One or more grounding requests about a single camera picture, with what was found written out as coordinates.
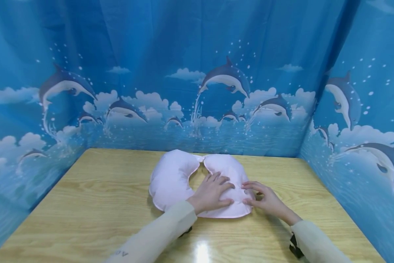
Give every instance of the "wooden table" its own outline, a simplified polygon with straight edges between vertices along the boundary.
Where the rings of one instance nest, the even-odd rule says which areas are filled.
[[[161,215],[149,178],[163,152],[89,149],[0,249],[0,262],[103,262],[129,236]],[[384,262],[358,227],[300,159],[236,156],[250,180],[271,186],[313,221],[353,262]],[[205,169],[191,177],[196,189]],[[171,244],[162,262],[298,262],[290,231],[261,211],[239,219],[200,218]]]

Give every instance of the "sleeve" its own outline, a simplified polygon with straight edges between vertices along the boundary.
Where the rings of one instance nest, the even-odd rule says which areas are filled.
[[[105,263],[153,263],[196,220],[194,207],[186,201],[179,202],[131,236]]]
[[[315,224],[300,221],[291,227],[297,246],[310,263],[351,263]]]

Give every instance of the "hand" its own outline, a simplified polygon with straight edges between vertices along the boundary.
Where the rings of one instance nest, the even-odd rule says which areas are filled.
[[[258,191],[257,195],[263,194],[264,197],[261,201],[252,199],[245,199],[244,204],[251,205],[256,208],[260,208],[269,215],[276,216],[288,225],[294,225],[301,221],[300,218],[294,211],[287,207],[275,194],[275,192],[259,182],[245,182],[242,184],[242,189],[252,189]]]
[[[221,194],[230,189],[235,188],[232,183],[227,183],[230,178],[218,174],[208,174],[195,194],[187,201],[194,207],[196,215],[203,211],[216,210],[233,204],[232,199],[219,200]]]

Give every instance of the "blue curtain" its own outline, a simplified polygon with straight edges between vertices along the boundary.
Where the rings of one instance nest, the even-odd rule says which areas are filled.
[[[394,0],[0,0],[0,246],[89,147],[302,157],[394,262]]]

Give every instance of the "pink neck pillow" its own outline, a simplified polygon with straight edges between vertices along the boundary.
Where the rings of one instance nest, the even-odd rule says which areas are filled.
[[[149,193],[153,198],[153,204],[161,211],[168,210],[177,202],[188,199],[194,194],[188,180],[204,163],[206,169],[215,174],[228,176],[235,189],[225,191],[221,200],[233,199],[235,202],[229,207],[200,213],[199,217],[205,218],[239,218],[252,211],[251,206],[242,203],[246,198],[255,199],[252,191],[246,192],[241,189],[243,182],[248,181],[244,167],[230,155],[206,155],[198,156],[181,150],[172,150],[165,153],[150,178]]]

